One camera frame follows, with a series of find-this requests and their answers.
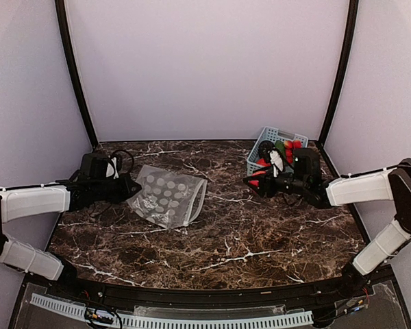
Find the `pink fake fruit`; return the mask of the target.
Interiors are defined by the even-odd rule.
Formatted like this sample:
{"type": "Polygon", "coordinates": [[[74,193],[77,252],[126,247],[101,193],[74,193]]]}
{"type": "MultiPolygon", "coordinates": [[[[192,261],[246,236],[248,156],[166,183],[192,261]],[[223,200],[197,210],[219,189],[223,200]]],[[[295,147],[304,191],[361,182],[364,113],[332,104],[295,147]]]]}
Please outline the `pink fake fruit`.
{"type": "Polygon", "coordinates": [[[250,180],[249,180],[250,185],[258,188],[258,187],[259,187],[259,183],[260,183],[260,179],[258,178],[258,176],[260,176],[260,177],[262,178],[265,174],[266,174],[266,171],[263,171],[263,170],[255,171],[255,172],[252,174],[252,176],[251,176],[251,178],[250,178],[250,180]]]}

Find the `green fake vegetable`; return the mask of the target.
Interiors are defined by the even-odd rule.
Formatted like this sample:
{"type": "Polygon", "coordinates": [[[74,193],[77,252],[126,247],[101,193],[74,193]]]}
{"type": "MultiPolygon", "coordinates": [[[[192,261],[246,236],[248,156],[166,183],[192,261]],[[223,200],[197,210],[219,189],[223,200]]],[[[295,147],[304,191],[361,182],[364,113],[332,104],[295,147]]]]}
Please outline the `green fake vegetable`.
{"type": "Polygon", "coordinates": [[[277,148],[277,150],[280,152],[281,155],[283,156],[286,155],[286,148],[284,147],[284,143],[282,141],[276,141],[275,147],[277,148]]]}

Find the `clear zip top bag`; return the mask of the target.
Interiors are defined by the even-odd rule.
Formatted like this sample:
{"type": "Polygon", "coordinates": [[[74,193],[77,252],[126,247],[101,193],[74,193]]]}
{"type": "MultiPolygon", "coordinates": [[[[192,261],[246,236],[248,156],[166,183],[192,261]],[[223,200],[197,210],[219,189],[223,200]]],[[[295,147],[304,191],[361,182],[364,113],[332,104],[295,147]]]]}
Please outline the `clear zip top bag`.
{"type": "Polygon", "coordinates": [[[145,165],[136,181],[142,190],[127,204],[139,217],[162,228],[184,227],[186,221],[190,225],[203,208],[208,185],[203,178],[145,165]]]}

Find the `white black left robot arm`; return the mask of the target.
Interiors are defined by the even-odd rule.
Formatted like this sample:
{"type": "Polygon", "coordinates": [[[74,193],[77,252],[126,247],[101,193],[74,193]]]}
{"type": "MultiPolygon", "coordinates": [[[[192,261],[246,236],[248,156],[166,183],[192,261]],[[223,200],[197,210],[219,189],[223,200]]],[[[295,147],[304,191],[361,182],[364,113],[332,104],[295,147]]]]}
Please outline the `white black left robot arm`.
{"type": "Polygon", "coordinates": [[[83,284],[76,278],[77,270],[69,261],[17,241],[3,232],[3,225],[23,217],[75,212],[96,202],[124,202],[142,187],[132,180],[129,171],[121,169],[118,152],[110,156],[87,153],[69,180],[0,187],[0,263],[54,281],[67,298],[78,298],[83,293],[83,284]]]}

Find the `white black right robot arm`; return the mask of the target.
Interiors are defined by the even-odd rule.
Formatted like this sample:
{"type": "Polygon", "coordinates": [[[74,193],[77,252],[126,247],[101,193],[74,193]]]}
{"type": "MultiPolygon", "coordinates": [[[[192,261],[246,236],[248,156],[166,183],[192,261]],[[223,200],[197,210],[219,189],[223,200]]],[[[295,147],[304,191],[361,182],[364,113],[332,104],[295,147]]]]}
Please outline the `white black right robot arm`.
{"type": "Polygon", "coordinates": [[[280,154],[267,154],[267,167],[246,177],[243,182],[261,197],[277,193],[299,195],[318,209],[346,204],[390,200],[394,202],[394,219],[349,263],[336,282],[336,292],[351,297],[385,260],[411,241],[411,159],[364,173],[343,175],[326,180],[321,173],[319,155],[310,148],[295,150],[292,171],[278,165],[280,154]]]}

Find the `light blue perforated basket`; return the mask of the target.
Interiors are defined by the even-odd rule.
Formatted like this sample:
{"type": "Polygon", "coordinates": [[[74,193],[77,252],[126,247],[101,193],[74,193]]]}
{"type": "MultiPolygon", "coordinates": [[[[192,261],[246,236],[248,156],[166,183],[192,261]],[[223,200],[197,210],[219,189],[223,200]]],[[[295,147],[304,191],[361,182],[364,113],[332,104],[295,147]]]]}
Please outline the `light blue perforated basket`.
{"type": "Polygon", "coordinates": [[[273,146],[275,146],[277,141],[280,141],[283,144],[286,141],[291,143],[299,141],[302,147],[307,147],[309,139],[304,135],[288,133],[275,127],[266,126],[262,128],[254,146],[247,156],[247,175],[252,175],[262,167],[260,160],[265,155],[265,147],[261,147],[261,144],[265,141],[267,141],[267,144],[272,143],[273,146]]]}

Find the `black front mounting rail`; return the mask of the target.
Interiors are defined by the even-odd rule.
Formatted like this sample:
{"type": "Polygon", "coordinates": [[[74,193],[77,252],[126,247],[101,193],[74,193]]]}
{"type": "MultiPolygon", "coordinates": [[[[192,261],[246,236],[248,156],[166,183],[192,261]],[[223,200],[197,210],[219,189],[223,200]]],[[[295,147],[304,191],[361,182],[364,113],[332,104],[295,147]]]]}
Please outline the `black front mounting rail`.
{"type": "Polygon", "coordinates": [[[68,285],[57,285],[50,290],[58,295],[83,299],[120,309],[135,306],[215,308],[285,305],[307,306],[309,308],[332,305],[347,297],[361,294],[339,293],[336,288],[340,278],[317,281],[308,284],[292,284],[258,289],[234,290],[180,290],[152,289],[119,284],[108,284],[85,279],[76,279],[68,285]]]}

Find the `black corner frame post left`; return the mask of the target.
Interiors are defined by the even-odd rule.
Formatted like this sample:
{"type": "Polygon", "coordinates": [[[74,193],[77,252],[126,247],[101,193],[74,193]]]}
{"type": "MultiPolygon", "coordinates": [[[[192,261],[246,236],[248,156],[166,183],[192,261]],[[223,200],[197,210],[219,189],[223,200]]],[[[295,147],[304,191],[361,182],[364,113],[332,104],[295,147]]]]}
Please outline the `black corner frame post left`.
{"type": "Polygon", "coordinates": [[[73,51],[69,22],[66,13],[66,1],[55,0],[54,3],[58,27],[60,30],[62,47],[64,51],[68,74],[73,87],[73,92],[75,95],[75,99],[78,105],[82,122],[84,124],[86,135],[88,137],[92,149],[95,149],[99,144],[99,141],[95,132],[95,127],[92,123],[92,119],[90,118],[90,112],[85,100],[84,90],[82,88],[82,83],[77,68],[77,62],[73,51]]]}

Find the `black corner frame post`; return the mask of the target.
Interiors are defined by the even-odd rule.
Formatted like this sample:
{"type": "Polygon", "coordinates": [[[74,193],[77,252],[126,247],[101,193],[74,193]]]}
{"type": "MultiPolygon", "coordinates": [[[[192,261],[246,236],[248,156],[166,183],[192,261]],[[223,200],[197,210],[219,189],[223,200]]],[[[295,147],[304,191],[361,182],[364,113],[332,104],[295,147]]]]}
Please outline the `black corner frame post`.
{"type": "Polygon", "coordinates": [[[84,90],[82,88],[82,83],[77,68],[77,62],[73,51],[69,22],[66,13],[66,1],[55,0],[54,3],[58,27],[60,30],[62,47],[64,51],[68,74],[73,87],[73,92],[75,95],[75,99],[78,105],[82,122],[84,124],[86,135],[88,137],[92,149],[95,149],[99,144],[99,141],[95,132],[95,127],[92,123],[92,119],[90,118],[90,112],[85,100],[84,90]]]}
{"type": "Polygon", "coordinates": [[[329,98],[329,103],[327,106],[325,118],[322,124],[321,132],[318,137],[319,148],[324,148],[327,138],[329,136],[336,110],[338,107],[338,102],[340,99],[340,94],[343,88],[343,83],[345,80],[347,66],[349,63],[349,56],[351,53],[351,48],[353,44],[353,37],[356,28],[356,21],[358,16],[359,1],[350,0],[347,12],[347,19],[345,22],[345,32],[342,41],[342,47],[340,51],[340,57],[338,60],[338,67],[336,70],[335,80],[332,87],[332,93],[329,98]]]}

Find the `black corner frame post right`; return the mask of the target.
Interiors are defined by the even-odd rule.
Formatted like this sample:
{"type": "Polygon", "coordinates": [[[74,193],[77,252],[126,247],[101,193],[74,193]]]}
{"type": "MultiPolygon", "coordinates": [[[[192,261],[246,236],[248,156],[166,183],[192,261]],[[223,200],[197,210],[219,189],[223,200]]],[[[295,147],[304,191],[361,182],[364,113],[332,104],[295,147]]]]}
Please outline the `black corner frame post right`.
{"type": "Polygon", "coordinates": [[[347,12],[347,19],[345,22],[345,32],[342,41],[342,47],[340,51],[340,57],[338,60],[338,67],[336,70],[335,80],[332,87],[332,93],[329,98],[329,103],[327,106],[325,118],[322,124],[321,132],[318,137],[319,148],[324,148],[327,138],[329,136],[336,110],[338,107],[338,102],[340,99],[340,94],[343,88],[343,83],[345,80],[347,66],[349,63],[349,56],[351,53],[351,48],[353,44],[353,37],[356,28],[356,21],[358,16],[359,1],[350,0],[347,12]]]}

